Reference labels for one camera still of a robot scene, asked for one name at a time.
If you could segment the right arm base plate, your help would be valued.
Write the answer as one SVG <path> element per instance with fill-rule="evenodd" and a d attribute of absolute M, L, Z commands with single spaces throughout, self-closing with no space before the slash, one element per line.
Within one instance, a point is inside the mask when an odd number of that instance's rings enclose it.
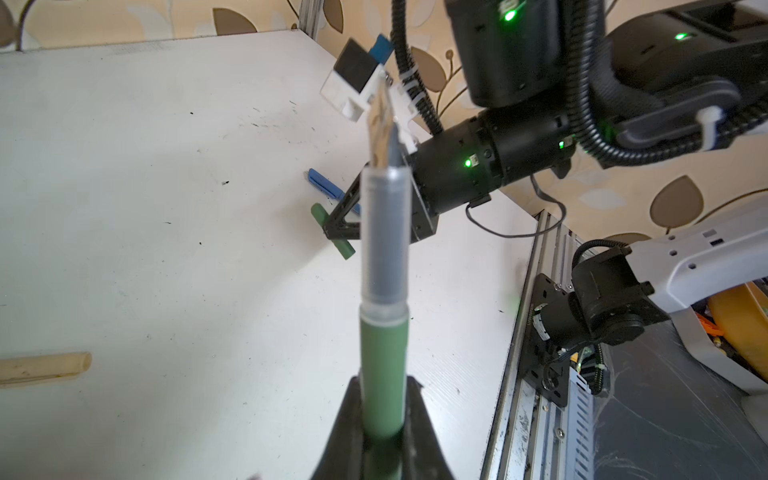
<path fill-rule="evenodd" d="M 606 367 L 603 349 L 591 337 L 573 292 L 548 276 L 536 275 L 532 308 L 520 360 L 520 373 L 545 399 L 568 404 L 570 372 L 587 382 L 587 392 L 602 392 Z"/>

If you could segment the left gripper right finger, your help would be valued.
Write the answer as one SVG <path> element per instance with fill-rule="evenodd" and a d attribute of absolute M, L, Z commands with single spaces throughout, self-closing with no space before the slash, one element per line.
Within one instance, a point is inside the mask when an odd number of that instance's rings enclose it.
<path fill-rule="evenodd" d="M 408 376 L 405 422 L 401 441 L 402 478 L 405 480 L 454 479 L 421 391 L 422 385 L 413 376 Z"/>

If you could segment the green pen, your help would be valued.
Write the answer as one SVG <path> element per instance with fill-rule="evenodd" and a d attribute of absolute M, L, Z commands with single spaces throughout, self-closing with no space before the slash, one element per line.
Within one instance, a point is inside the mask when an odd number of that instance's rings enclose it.
<path fill-rule="evenodd" d="M 405 422 L 412 173 L 386 80 L 368 116 L 371 159 L 361 175 L 361 400 L 363 476 L 398 479 Z"/>

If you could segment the green pen cap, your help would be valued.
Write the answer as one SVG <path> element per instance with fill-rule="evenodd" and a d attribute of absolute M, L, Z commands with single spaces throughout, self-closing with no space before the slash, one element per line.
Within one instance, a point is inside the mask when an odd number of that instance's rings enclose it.
<path fill-rule="evenodd" d="M 349 222 L 346 217 L 351 208 L 337 205 L 328 212 L 320 203 L 315 203 L 310 208 L 314 220 L 321 227 L 325 237 L 330 240 L 341 254 L 344 260 L 350 259 L 355 254 L 351 240 L 360 238 L 360 223 Z"/>

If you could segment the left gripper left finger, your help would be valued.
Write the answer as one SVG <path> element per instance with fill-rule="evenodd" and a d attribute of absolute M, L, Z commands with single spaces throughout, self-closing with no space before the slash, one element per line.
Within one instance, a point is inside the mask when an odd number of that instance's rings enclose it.
<path fill-rule="evenodd" d="M 359 480 L 363 475 L 364 430 L 360 381 L 350 379 L 312 480 Z"/>

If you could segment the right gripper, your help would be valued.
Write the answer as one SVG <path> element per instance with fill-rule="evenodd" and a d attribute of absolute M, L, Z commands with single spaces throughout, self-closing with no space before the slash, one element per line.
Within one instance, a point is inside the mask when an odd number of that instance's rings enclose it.
<path fill-rule="evenodd" d="M 543 192 L 535 174 L 551 169 L 567 175 L 575 152 L 562 110 L 485 110 L 421 144 L 409 162 L 414 180 L 411 238 L 424 240 L 437 230 L 439 216 L 461 205 L 480 206 L 490 194 L 518 180 L 532 181 L 539 199 L 563 202 Z M 359 240 L 360 214 L 347 216 L 361 199 L 359 172 L 323 225 L 329 240 Z"/>

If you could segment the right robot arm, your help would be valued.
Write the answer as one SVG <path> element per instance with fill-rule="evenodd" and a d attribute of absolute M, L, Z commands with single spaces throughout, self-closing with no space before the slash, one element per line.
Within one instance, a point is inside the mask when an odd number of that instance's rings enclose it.
<path fill-rule="evenodd" d="M 398 72 L 430 139 L 406 159 L 412 237 L 542 170 L 568 173 L 582 148 L 604 168 L 720 150 L 767 121 L 767 22 L 732 1 L 699 1 L 605 29 L 599 1 L 450 1 L 479 115 L 445 128 L 392 5 Z"/>

